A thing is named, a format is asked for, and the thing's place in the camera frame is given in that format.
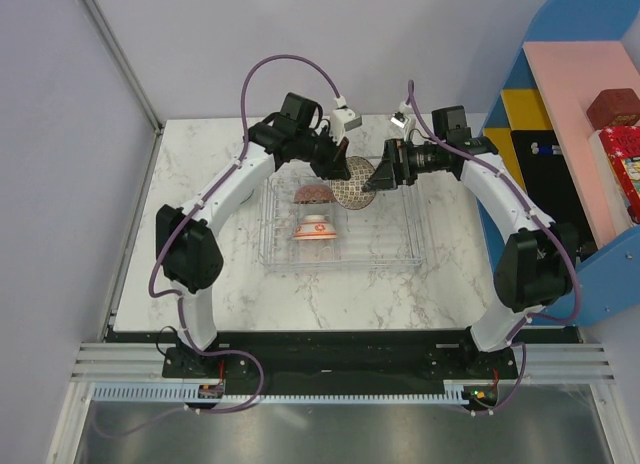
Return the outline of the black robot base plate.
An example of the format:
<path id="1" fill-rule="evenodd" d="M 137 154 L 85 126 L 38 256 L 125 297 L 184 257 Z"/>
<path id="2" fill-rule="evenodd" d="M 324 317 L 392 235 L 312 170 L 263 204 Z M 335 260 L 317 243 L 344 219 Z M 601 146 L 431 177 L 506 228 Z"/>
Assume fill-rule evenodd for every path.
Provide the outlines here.
<path id="1" fill-rule="evenodd" d="M 493 381 L 517 376 L 515 355 L 481 353 L 465 330 L 223 331 L 214 357 L 177 343 L 162 375 L 221 378 L 233 390 L 435 391 L 446 380 Z"/>

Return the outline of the pale green glazed bowl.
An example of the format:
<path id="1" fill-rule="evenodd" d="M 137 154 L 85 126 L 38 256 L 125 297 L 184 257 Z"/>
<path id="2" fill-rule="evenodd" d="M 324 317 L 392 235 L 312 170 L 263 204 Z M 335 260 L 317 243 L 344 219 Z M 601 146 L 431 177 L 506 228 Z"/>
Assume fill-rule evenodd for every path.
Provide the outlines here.
<path id="1" fill-rule="evenodd" d="M 241 205 L 247 203 L 254 195 L 255 191 L 252 191 L 251 193 L 249 193 L 242 201 L 241 201 Z"/>

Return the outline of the orange white floral bowl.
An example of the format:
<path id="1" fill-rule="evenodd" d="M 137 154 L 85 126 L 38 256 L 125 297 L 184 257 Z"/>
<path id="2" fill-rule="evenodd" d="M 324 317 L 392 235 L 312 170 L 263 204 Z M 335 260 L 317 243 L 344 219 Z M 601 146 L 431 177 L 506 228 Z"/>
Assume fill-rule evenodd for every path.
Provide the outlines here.
<path id="1" fill-rule="evenodd" d="M 335 226 L 325 215 L 310 214 L 299 220 L 293 232 L 295 241 L 334 240 L 337 238 Z"/>

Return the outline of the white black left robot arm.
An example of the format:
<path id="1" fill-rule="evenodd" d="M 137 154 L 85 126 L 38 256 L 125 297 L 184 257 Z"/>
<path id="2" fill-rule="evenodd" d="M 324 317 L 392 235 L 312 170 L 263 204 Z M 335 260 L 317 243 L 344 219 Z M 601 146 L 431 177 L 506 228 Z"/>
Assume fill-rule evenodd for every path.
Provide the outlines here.
<path id="1" fill-rule="evenodd" d="M 343 99 L 325 114 L 319 103 L 289 93 L 279 111 L 247 128 L 239 156 L 203 190 L 177 208 L 164 205 L 157 211 L 152 274 L 164 275 L 178 297 L 179 335 L 190 347 L 184 363 L 196 376 L 211 376 L 220 362 L 210 345 L 217 337 L 212 291 L 224 265 L 217 242 L 223 226 L 257 187 L 291 161 L 308 163 L 324 180 L 349 179 L 347 134 L 361 124 Z"/>

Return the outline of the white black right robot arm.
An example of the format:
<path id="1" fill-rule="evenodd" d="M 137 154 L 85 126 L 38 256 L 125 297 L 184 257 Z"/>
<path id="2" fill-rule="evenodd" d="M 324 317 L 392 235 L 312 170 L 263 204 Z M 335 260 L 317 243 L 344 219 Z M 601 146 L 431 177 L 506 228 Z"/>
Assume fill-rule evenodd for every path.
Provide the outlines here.
<path id="1" fill-rule="evenodd" d="M 510 346 L 518 331 L 560 297 L 580 293 L 575 271 L 578 235 L 558 224 L 526 195 L 509 173 L 494 143 L 475 137 L 463 107 L 433 112 L 433 129 L 416 145 L 412 134 L 421 117 L 403 103 L 391 117 L 403 136 L 384 144 L 381 161 L 362 189 L 395 190 L 418 176 L 446 171 L 482 205 L 497 227 L 504 249 L 493 274 L 495 298 L 469 330 L 473 341 L 458 352 L 467 376 L 483 376 L 494 365 L 492 352 Z"/>

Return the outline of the brown lattice pattern bowl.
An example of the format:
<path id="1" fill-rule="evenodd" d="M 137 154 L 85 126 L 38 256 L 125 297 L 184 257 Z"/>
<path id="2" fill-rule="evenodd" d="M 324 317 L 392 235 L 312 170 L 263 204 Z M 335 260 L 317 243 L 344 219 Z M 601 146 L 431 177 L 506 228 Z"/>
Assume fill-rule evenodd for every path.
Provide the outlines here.
<path id="1" fill-rule="evenodd" d="M 375 191 L 363 191 L 363 186 L 373 175 L 371 162 L 360 156 L 346 159 L 350 172 L 348 180 L 332 180 L 330 188 L 336 202 L 347 210 L 359 211 L 369 206 L 376 197 Z"/>

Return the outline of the red floral pattern bowl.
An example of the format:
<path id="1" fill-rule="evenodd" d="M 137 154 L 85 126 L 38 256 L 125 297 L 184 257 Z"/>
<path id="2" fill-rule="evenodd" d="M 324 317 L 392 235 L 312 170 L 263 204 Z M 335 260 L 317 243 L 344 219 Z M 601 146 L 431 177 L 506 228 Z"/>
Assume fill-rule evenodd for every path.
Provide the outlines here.
<path id="1" fill-rule="evenodd" d="M 294 194 L 293 203 L 299 205 L 327 204 L 335 202 L 335 196 L 326 184 L 307 184 Z"/>

